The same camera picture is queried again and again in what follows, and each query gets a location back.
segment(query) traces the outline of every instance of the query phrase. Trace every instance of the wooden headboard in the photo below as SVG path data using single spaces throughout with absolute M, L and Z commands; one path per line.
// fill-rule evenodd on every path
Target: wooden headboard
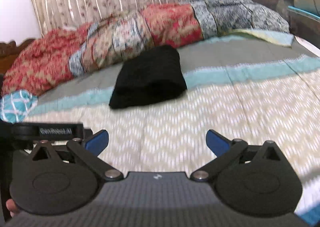
M 4 74 L 13 64 L 14 60 L 35 39 L 26 39 L 19 46 L 15 41 L 0 42 L 0 74 Z

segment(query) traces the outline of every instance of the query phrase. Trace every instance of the bed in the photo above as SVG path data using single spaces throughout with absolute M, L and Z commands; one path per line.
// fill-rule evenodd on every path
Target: bed
M 303 183 L 296 213 L 312 224 L 320 203 L 320 60 L 288 33 L 257 33 L 235 31 L 178 48 L 188 87 L 181 98 L 111 110 L 120 63 L 46 91 L 24 121 L 106 129 L 110 142 L 99 157 L 125 174 L 190 174 L 215 158 L 205 144 L 209 129 L 249 144 L 274 140 Z

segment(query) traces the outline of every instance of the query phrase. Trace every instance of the black round disc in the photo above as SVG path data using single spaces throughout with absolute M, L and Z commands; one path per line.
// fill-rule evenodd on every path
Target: black round disc
M 85 167 L 44 159 L 31 162 L 13 179 L 10 194 L 23 211 L 37 215 L 58 215 L 73 211 L 95 195 L 94 174 Z
M 216 191 L 222 201 L 246 215 L 274 217 L 293 212 L 301 197 L 301 183 L 292 169 L 278 161 L 240 164 L 223 171 Z

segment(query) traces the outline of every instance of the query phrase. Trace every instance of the comforter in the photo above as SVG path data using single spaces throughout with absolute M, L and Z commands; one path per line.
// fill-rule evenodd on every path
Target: comforter
M 35 40 L 4 76 L 2 96 L 27 90 L 40 96 L 62 82 L 122 62 L 159 45 L 175 48 L 232 29 L 289 32 L 276 12 L 251 0 L 187 0 L 114 13 L 76 31 L 53 30 Z

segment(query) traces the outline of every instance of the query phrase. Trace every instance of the folded towel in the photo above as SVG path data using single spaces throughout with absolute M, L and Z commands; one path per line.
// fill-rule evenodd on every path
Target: folded towel
M 186 89 L 179 53 L 171 46 L 160 46 L 124 62 L 109 106 L 122 109 L 155 104 L 177 98 Z

